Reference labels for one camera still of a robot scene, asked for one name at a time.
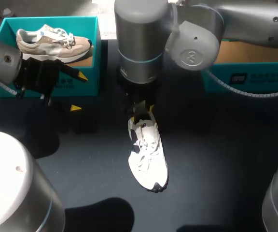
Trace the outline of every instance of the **white cable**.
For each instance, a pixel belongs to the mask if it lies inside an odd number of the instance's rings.
[[[206,69],[205,72],[209,75],[209,77],[212,80],[214,80],[219,85],[221,85],[222,87],[226,88],[227,90],[229,90],[231,92],[234,92],[234,93],[237,93],[237,94],[240,94],[240,95],[243,95],[243,96],[247,96],[247,97],[252,97],[252,98],[273,98],[273,97],[278,97],[278,92],[277,93],[267,93],[267,94],[256,94],[256,93],[247,93],[247,92],[238,90],[236,88],[233,88],[233,87],[227,85],[223,81],[221,81],[213,73],[211,73],[211,71],[209,69]]]
[[[4,85],[1,81],[0,81],[0,87],[14,96],[18,94],[15,90],[9,88],[7,85]]]

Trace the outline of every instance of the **gray floor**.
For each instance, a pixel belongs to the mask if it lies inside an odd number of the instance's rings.
[[[18,17],[97,14],[97,4],[92,0],[0,0],[0,7],[8,7]]]
[[[0,131],[38,158],[66,207],[65,232],[263,232],[262,200],[278,167],[278,99],[205,94],[200,76],[165,57],[154,115],[169,183],[154,194],[127,163],[117,57],[110,41],[99,96],[60,99],[86,109],[94,133],[56,133],[67,123],[38,99],[0,99]]]

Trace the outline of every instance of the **cardboard box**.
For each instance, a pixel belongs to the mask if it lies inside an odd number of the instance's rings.
[[[243,42],[222,41],[214,65],[209,69],[226,84],[245,92],[278,92],[278,49]],[[207,92],[225,88],[202,72]]]
[[[96,96],[98,94],[101,62],[101,38],[96,16],[5,18],[0,27],[0,42],[17,47],[16,32],[19,29],[36,31],[44,24],[53,28],[62,28],[67,33],[71,32],[75,36],[89,38],[93,45],[83,60],[70,64],[70,66],[79,69],[88,81],[81,82],[64,73],[60,73],[60,79],[52,96]],[[25,97],[39,96],[39,93],[33,91],[26,91],[25,94]],[[13,96],[0,88],[0,97]]]

